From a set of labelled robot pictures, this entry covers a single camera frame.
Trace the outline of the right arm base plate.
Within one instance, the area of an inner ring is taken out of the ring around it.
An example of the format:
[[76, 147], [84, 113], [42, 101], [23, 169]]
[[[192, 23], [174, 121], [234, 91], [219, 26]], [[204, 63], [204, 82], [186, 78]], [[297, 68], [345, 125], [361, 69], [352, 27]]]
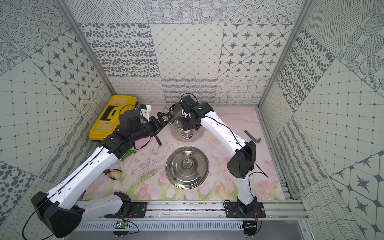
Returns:
[[238, 202], [224, 202], [226, 218], [265, 218], [265, 208], [262, 202], [252, 201], [249, 205]]

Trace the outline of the stainless steel pot lid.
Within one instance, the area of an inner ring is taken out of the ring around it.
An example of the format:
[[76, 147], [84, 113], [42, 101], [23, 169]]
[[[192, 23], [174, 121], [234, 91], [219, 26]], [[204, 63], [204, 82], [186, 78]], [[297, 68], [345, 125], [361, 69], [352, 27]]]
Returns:
[[195, 147], [181, 147], [168, 157], [166, 176], [179, 189], [193, 189], [208, 177], [210, 164], [206, 154]]

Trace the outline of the yellow black toolbox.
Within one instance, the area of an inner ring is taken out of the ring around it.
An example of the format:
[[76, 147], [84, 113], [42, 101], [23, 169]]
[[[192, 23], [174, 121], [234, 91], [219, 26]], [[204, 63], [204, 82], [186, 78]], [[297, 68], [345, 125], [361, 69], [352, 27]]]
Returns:
[[92, 141], [102, 141], [112, 134], [119, 125], [119, 116], [127, 110], [134, 109], [138, 103], [132, 96], [114, 95], [90, 130], [89, 138]]

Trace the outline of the green toy drill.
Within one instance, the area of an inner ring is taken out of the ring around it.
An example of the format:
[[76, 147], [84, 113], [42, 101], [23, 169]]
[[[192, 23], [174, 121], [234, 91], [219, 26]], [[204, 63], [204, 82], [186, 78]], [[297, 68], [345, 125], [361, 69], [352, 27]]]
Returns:
[[136, 154], [136, 152], [137, 152], [136, 150], [128, 150], [123, 156], [120, 157], [119, 161], [120, 162], [124, 161], [129, 156]]

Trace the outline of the circuit board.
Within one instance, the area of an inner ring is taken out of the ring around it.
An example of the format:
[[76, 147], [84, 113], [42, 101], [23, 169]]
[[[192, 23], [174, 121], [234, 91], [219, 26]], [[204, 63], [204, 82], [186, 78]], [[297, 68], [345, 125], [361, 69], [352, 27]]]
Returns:
[[127, 229], [127, 227], [128, 227], [128, 223], [126, 222], [118, 221], [116, 223], [116, 229]]
[[243, 221], [243, 230], [246, 237], [253, 237], [258, 231], [257, 222]]

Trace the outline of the right circuit board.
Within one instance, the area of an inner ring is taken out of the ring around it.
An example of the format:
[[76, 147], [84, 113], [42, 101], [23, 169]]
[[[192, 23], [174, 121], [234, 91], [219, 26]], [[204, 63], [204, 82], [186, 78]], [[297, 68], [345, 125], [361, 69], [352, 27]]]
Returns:
[[243, 221], [243, 230], [246, 237], [253, 237], [258, 231], [257, 222]]

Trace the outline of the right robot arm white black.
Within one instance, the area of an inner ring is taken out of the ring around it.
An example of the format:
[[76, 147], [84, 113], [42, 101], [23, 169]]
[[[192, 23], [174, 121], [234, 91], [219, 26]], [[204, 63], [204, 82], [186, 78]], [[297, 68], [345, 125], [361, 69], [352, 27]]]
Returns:
[[205, 128], [213, 134], [227, 149], [230, 160], [227, 163], [228, 171], [237, 180], [239, 206], [251, 207], [257, 203], [257, 198], [251, 189], [251, 176], [253, 174], [268, 175], [256, 163], [257, 146], [253, 141], [245, 141], [230, 129], [206, 102], [198, 102], [197, 98], [186, 93], [179, 101], [183, 111], [183, 130], [199, 130]]

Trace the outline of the yellow handled pliers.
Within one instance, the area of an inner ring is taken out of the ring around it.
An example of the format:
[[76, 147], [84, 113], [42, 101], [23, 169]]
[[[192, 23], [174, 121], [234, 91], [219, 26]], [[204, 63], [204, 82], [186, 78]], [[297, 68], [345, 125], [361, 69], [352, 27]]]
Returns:
[[107, 175], [110, 179], [114, 181], [118, 181], [120, 179], [120, 176], [124, 173], [123, 171], [119, 169], [106, 169], [103, 171], [105, 175]]

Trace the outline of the black handled hammer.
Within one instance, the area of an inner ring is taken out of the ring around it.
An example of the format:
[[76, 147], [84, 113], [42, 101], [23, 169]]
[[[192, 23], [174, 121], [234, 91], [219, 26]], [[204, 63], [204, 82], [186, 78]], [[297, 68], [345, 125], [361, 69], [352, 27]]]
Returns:
[[157, 141], [157, 143], [159, 144], [159, 146], [162, 146], [163, 144], [162, 144], [162, 142], [160, 141], [160, 139], [159, 139], [157, 136], [155, 136], [155, 138], [156, 138], [156, 141]]

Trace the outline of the aluminium mounting rail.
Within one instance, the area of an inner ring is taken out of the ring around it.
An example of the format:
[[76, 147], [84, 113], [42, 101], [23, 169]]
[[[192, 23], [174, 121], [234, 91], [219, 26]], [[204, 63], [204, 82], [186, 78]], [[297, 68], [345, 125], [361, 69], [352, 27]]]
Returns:
[[[237, 202], [223, 201], [132, 201], [131, 210], [125, 215], [117, 215], [120, 210], [118, 197], [108, 197], [92, 201], [77, 201], [79, 208], [88, 210], [84, 213], [82, 222], [97, 218], [108, 218], [113, 215], [115, 219], [128, 218], [146, 220], [253, 220], [254, 212], [249, 217], [239, 213]], [[308, 214], [301, 201], [260, 201], [256, 212], [258, 218], [265, 220], [308, 220]]]

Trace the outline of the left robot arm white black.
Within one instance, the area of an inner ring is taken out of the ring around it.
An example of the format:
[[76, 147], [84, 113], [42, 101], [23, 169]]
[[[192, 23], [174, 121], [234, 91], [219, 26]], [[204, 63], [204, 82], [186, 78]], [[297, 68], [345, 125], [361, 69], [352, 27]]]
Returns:
[[95, 201], [79, 201], [83, 192], [118, 162], [135, 142], [155, 137], [172, 119], [172, 115], [158, 112], [146, 119], [137, 110], [119, 116], [119, 125], [102, 140], [99, 146], [72, 174], [47, 193], [32, 197], [35, 214], [57, 238], [73, 232], [78, 225], [101, 216], [123, 219], [133, 213], [131, 198], [123, 192]]

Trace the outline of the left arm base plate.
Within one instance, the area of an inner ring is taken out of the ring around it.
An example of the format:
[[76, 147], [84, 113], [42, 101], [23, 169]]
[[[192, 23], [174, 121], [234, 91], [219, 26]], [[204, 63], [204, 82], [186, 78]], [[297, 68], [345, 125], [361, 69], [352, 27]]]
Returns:
[[108, 214], [104, 217], [106, 219], [128, 219], [137, 218], [143, 219], [147, 211], [147, 202], [131, 202], [123, 203], [121, 209], [115, 214]]

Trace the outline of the grey hex key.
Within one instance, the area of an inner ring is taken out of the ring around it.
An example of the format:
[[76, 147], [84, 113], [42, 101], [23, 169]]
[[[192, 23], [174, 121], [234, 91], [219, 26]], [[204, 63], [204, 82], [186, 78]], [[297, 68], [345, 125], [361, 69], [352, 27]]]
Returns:
[[259, 143], [261, 141], [261, 138], [255, 138], [247, 130], [244, 130], [244, 132], [254, 143], [257, 144], [257, 143]]

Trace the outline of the left circuit board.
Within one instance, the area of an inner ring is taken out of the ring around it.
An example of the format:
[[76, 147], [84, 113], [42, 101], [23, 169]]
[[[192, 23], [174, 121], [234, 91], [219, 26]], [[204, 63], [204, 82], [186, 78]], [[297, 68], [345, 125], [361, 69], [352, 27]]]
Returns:
[[127, 227], [128, 227], [128, 223], [126, 222], [118, 221], [116, 223], [116, 229], [127, 229]]

